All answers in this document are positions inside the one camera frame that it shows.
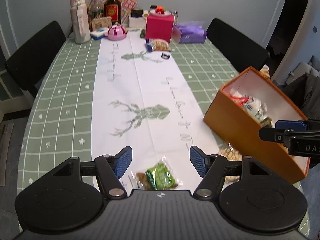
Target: doorway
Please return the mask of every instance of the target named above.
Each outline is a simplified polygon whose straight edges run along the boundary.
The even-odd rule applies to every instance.
[[[285,0],[276,28],[266,47],[270,58],[266,64],[272,77],[286,54],[302,20],[308,0]]]

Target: snack food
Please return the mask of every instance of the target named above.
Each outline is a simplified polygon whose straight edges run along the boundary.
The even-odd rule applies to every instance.
[[[265,79],[270,80],[269,67],[267,65],[264,65],[262,69],[259,71],[259,73]]]
[[[242,155],[230,143],[225,142],[218,154],[226,157],[228,161],[242,161]],[[239,181],[240,176],[226,176],[225,183]]]
[[[155,50],[170,51],[169,43],[161,39],[147,39],[147,49],[149,52]]]
[[[161,161],[145,172],[134,173],[131,171],[130,180],[133,188],[144,190],[169,190],[182,185],[182,182],[172,174],[165,157],[162,157]]]
[[[267,105],[264,102],[252,96],[241,95],[239,92],[230,95],[230,98],[246,110],[262,126],[271,126],[272,119],[267,116]]]

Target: dining table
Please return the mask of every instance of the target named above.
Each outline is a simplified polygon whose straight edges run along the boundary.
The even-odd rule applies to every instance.
[[[121,41],[76,44],[67,38],[30,112],[17,194],[69,157],[91,161],[125,146],[132,147],[132,162],[121,178],[128,195],[132,175],[164,159],[177,189],[193,193],[201,178],[189,149],[196,145],[209,155],[223,146],[203,116],[219,88],[238,72],[208,39],[203,44],[171,40],[170,52],[147,52],[140,31],[128,29]],[[162,58],[163,52],[170,58]],[[93,177],[83,181],[98,188]],[[299,182],[295,186],[302,191]],[[309,229],[307,213],[299,230],[308,236]]]

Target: metal screw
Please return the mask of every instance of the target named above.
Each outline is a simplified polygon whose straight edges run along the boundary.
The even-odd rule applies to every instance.
[[[109,194],[114,197],[120,197],[124,194],[124,191],[123,189],[120,189],[120,188],[113,188],[109,190]]]
[[[209,190],[207,188],[200,188],[200,189],[197,190],[196,193],[200,197],[209,197],[212,194],[211,190]]]

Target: bottle label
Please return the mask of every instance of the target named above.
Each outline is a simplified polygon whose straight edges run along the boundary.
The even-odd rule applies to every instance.
[[[78,18],[78,26],[79,26],[79,33],[80,36],[84,36],[84,19],[83,19],[83,9],[80,6],[77,8],[77,18]]]
[[[116,22],[119,20],[118,18],[118,5],[117,4],[110,4],[107,5],[107,16],[111,16],[111,19],[113,22]]]

